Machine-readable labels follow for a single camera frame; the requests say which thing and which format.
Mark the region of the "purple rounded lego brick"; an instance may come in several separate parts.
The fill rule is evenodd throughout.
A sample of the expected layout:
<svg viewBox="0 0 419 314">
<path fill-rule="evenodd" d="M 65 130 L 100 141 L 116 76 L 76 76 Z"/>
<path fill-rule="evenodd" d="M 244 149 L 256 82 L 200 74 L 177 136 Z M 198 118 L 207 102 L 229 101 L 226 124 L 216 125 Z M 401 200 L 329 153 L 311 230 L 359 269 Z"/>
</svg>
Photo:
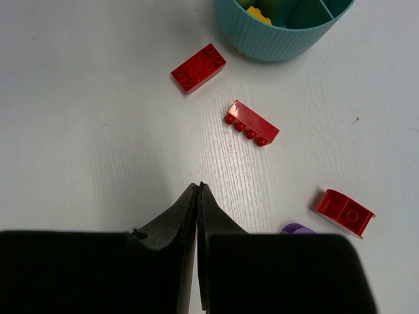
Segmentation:
<svg viewBox="0 0 419 314">
<path fill-rule="evenodd" d="M 285 225 L 280 231 L 281 235 L 301 235 L 301 234 L 316 234 L 315 231 L 303 226 L 299 223 L 290 223 Z"/>
</svg>

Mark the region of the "red flat lego brick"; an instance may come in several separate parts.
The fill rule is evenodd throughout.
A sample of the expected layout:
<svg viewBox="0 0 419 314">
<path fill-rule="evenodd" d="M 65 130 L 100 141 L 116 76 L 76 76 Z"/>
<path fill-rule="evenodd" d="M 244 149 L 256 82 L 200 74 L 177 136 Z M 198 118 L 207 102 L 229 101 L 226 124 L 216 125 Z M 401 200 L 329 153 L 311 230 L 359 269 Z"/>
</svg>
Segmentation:
<svg viewBox="0 0 419 314">
<path fill-rule="evenodd" d="M 217 75 L 227 64 L 210 43 L 171 72 L 184 94 L 191 94 Z"/>
</svg>

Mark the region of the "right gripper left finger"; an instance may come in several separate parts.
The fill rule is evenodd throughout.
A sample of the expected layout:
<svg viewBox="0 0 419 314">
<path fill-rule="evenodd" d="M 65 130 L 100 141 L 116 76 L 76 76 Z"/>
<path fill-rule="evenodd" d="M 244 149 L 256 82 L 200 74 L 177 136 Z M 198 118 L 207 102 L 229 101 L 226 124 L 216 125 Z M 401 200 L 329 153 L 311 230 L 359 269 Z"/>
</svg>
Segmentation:
<svg viewBox="0 0 419 314">
<path fill-rule="evenodd" d="M 1 312 L 187 313 L 197 196 L 129 232 L 1 232 Z"/>
</svg>

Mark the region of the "light green square lego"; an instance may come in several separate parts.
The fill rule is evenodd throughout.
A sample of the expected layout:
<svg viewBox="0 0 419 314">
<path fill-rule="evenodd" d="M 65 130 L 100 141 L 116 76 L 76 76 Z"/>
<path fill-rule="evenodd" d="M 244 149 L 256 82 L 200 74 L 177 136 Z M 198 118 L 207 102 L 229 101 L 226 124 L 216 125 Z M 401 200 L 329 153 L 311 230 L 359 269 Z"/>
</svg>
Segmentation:
<svg viewBox="0 0 419 314">
<path fill-rule="evenodd" d="M 287 0 L 237 0 L 236 2 L 244 9 L 253 6 L 268 17 L 279 14 L 288 3 Z"/>
</svg>

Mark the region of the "teal divided round container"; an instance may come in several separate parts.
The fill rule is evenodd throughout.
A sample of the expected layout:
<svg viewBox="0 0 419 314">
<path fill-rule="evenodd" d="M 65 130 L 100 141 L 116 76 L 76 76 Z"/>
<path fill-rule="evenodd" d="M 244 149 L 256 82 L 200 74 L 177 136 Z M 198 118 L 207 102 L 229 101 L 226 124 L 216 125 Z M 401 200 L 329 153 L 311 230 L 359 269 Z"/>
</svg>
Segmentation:
<svg viewBox="0 0 419 314">
<path fill-rule="evenodd" d="M 301 55 L 324 36 L 353 1 L 288 1 L 272 25 L 247 13 L 236 1 L 214 1 L 215 19 L 227 41 L 259 61 L 285 61 Z"/>
</svg>

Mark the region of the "red arched lego brick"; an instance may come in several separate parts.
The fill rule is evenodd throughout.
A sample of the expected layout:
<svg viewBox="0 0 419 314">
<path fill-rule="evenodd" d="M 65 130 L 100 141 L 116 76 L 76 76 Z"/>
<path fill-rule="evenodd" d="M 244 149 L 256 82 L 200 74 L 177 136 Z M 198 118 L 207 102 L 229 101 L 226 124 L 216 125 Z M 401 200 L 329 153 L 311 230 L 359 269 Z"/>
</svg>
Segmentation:
<svg viewBox="0 0 419 314">
<path fill-rule="evenodd" d="M 363 233 L 376 215 L 347 195 L 327 189 L 315 213 L 345 232 L 363 239 Z"/>
</svg>

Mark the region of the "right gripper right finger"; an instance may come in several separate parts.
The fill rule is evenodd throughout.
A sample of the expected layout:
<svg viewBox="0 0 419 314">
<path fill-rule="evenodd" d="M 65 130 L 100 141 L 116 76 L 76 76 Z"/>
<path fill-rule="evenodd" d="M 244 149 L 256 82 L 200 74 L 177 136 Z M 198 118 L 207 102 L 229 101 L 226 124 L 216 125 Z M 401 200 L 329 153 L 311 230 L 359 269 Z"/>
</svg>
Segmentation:
<svg viewBox="0 0 419 314">
<path fill-rule="evenodd" d="M 250 234 L 201 183 L 198 279 L 206 313 L 376 313 L 352 244 L 336 234 Z"/>
</svg>

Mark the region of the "red long lego brick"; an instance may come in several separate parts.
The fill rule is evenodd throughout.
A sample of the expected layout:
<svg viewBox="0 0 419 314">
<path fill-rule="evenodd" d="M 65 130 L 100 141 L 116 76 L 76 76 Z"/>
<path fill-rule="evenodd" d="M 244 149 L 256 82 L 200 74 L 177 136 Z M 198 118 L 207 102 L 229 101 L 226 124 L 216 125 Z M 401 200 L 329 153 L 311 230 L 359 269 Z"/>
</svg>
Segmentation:
<svg viewBox="0 0 419 314">
<path fill-rule="evenodd" d="M 277 127 L 238 100 L 232 103 L 224 121 L 234 126 L 237 132 L 242 132 L 259 147 L 271 144 L 280 132 Z"/>
</svg>

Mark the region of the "orange square lego brick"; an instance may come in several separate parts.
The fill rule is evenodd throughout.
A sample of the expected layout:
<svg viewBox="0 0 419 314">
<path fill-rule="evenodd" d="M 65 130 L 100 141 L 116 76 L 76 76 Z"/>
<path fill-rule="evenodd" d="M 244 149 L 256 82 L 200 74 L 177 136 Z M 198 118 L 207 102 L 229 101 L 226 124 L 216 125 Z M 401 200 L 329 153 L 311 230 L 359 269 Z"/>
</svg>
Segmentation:
<svg viewBox="0 0 419 314">
<path fill-rule="evenodd" d="M 256 18 L 257 20 L 259 20 L 259 21 L 263 22 L 263 23 L 266 23 L 266 24 L 268 24 L 268 25 L 272 25 L 272 21 L 271 21 L 271 19 L 270 19 L 270 18 L 265 17 L 265 16 L 262 14 L 261 10 L 260 10 L 260 9 L 258 9 L 258 8 L 256 8 L 256 7 L 254 7 L 254 6 L 250 6 L 250 7 L 247 9 L 247 13 L 248 13 L 248 14 L 250 14 L 252 17 Z"/>
</svg>

